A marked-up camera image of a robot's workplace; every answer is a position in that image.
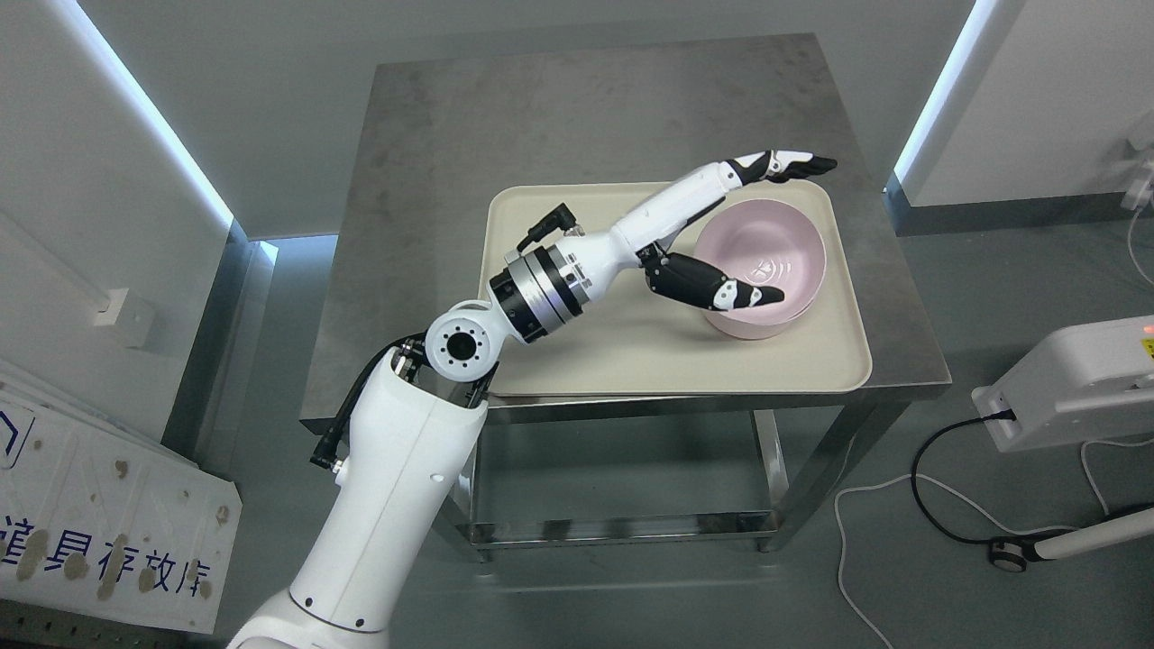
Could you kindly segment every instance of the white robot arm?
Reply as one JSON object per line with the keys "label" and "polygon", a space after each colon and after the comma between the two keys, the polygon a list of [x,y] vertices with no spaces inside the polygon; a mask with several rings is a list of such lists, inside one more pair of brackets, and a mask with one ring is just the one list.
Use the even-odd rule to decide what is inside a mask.
{"label": "white robot arm", "polygon": [[[785,182],[837,163],[800,151],[763,151],[712,163],[650,196],[609,230],[585,236],[561,204],[507,255],[488,300],[460,303],[427,333],[375,356],[322,435],[312,461],[332,470],[340,494],[292,585],[272,596],[230,648],[388,647],[388,624],[417,552],[464,467],[485,417],[486,389],[508,337],[523,344],[580,315],[627,268],[642,268],[654,293],[725,311],[779,301],[692,258],[668,253],[688,225],[725,195],[758,180]],[[554,230],[548,248],[525,249]],[[430,366],[469,389],[462,403],[417,386]],[[336,458],[349,432],[349,456]]]}

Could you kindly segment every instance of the black fingertip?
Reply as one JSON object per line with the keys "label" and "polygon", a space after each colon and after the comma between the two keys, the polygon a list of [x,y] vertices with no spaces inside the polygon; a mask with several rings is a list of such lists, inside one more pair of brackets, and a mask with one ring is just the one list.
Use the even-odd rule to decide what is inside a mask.
{"label": "black fingertip", "polygon": [[762,290],[762,297],[757,300],[754,306],[762,306],[763,304],[774,304],[786,299],[786,293],[777,286],[758,286]]}
{"label": "black fingertip", "polygon": [[825,173],[826,171],[837,169],[838,161],[814,156],[814,159],[809,161],[807,165],[812,170],[812,173]]}

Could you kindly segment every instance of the plastic tray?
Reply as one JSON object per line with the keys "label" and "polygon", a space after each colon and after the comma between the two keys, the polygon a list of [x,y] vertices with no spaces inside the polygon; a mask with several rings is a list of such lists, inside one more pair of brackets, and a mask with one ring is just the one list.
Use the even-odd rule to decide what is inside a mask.
{"label": "plastic tray", "polygon": [[[586,232],[613,225],[665,182],[511,187],[489,206],[479,296],[504,268],[504,253],[557,203]],[[803,180],[732,192],[717,209],[749,199],[789,203],[817,226],[826,275],[814,305],[788,329],[740,341],[705,321],[699,309],[652,294],[640,269],[617,276],[600,301],[531,345],[508,342],[490,391],[500,396],[700,394],[833,394],[869,378],[872,358],[854,297],[830,197]],[[709,216],[682,232],[674,251],[692,254]],[[552,239],[545,244],[552,244]]]}

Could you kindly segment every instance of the stainless steel table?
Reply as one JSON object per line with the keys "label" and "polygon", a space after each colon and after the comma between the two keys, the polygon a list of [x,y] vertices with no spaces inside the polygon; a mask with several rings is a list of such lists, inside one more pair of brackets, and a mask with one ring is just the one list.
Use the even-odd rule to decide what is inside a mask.
{"label": "stainless steel table", "polygon": [[[502,189],[670,180],[763,148],[840,162],[819,182],[833,201],[874,356],[867,383],[845,395],[493,398],[489,422],[747,410],[757,423],[771,508],[487,523],[474,520],[473,494],[458,488],[442,519],[479,550],[734,537],[757,538],[763,550],[785,543],[909,402],[950,385],[881,187],[865,171],[812,35],[377,67],[301,419],[315,428],[382,344],[475,294],[487,207]],[[844,408],[787,480],[765,411],[814,405]],[[467,478],[462,483],[481,477]]]}

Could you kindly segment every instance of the gray floor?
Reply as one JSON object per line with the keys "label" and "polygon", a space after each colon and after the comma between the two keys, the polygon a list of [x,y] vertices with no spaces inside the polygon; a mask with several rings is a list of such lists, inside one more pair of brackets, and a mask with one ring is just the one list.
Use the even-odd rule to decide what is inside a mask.
{"label": "gray floor", "polygon": [[[929,432],[974,415],[972,388],[1049,331],[1154,312],[1154,290],[1130,267],[1124,237],[1125,223],[1114,222],[904,239],[954,387],[913,405],[845,484],[906,472]],[[287,584],[336,497],[329,476],[308,464],[313,439],[295,423],[332,240],[278,245],[230,469],[245,509],[215,644]],[[1139,253],[1154,266],[1154,251]],[[781,413],[787,465],[799,465],[830,417]],[[747,424],[725,416],[710,425],[720,431],[710,438],[691,417],[488,430],[499,453],[489,454],[482,505],[510,517],[759,505]],[[926,472],[1007,524],[1095,515],[1077,447],[999,455],[971,430],[931,455]],[[1154,447],[1092,455],[1117,505],[1154,500],[1142,470],[1152,461]],[[990,532],[946,499],[932,505],[956,527]],[[1154,646],[1152,539],[1010,575],[980,549],[934,531],[907,488],[848,495],[842,506],[848,587],[897,647]],[[881,647],[838,594],[838,549],[832,502],[773,554],[749,543],[652,544],[507,551],[480,566],[430,535],[394,620],[394,647]]]}

